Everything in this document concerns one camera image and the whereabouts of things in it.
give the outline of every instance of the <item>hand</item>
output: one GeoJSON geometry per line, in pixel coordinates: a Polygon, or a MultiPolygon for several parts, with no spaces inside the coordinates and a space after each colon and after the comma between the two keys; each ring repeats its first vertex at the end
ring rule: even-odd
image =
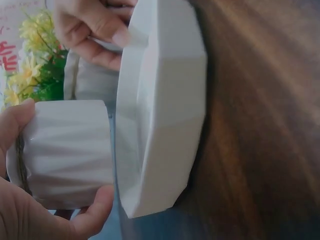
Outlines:
{"type": "Polygon", "coordinates": [[[130,19],[137,1],[54,0],[53,19],[57,38],[86,61],[119,70],[121,56],[106,50],[89,37],[125,47],[130,35],[124,21],[130,19]]]}
{"type": "Polygon", "coordinates": [[[6,173],[8,148],[34,114],[32,99],[0,114],[0,239],[86,240],[101,231],[109,216],[113,204],[112,187],[100,188],[93,205],[69,221],[50,214],[21,188],[1,178],[6,173]]]}

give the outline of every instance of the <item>green leaves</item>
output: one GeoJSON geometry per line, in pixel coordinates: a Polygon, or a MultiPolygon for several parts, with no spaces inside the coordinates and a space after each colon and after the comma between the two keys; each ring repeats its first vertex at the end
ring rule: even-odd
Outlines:
{"type": "Polygon", "coordinates": [[[34,92],[22,96],[36,101],[58,101],[64,99],[65,65],[67,50],[60,50],[40,68],[40,77],[34,92]]]}

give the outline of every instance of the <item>red chinese character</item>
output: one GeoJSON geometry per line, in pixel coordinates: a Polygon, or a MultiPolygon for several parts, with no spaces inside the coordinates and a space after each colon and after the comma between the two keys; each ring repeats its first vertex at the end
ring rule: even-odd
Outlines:
{"type": "Polygon", "coordinates": [[[8,45],[7,41],[0,42],[0,56],[12,54],[10,49],[15,49],[15,45],[8,45]]]}
{"type": "Polygon", "coordinates": [[[8,45],[7,41],[0,42],[0,64],[3,65],[6,71],[15,71],[17,69],[17,55],[11,55],[13,53],[12,49],[15,49],[15,45],[8,45]]]}
{"type": "Polygon", "coordinates": [[[10,57],[4,56],[2,60],[0,60],[0,64],[3,64],[4,70],[6,71],[15,71],[17,70],[17,55],[13,55],[10,57]]]}

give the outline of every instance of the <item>fingernail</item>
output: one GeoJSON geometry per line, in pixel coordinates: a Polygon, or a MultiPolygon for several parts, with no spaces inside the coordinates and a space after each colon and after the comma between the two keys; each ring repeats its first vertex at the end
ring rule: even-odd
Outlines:
{"type": "Polygon", "coordinates": [[[128,45],[130,41],[130,34],[128,29],[120,28],[118,29],[112,37],[112,41],[121,48],[128,45]]]}
{"type": "Polygon", "coordinates": [[[35,100],[33,100],[32,98],[27,98],[26,100],[24,100],[21,105],[28,105],[28,104],[31,104],[31,103],[34,103],[35,100]]]}

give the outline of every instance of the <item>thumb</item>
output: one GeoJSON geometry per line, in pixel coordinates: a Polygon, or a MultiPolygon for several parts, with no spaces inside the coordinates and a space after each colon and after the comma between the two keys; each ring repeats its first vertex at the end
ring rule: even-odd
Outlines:
{"type": "Polygon", "coordinates": [[[126,25],[100,1],[91,1],[76,17],[102,41],[112,42],[122,48],[129,43],[130,34],[126,25]]]}

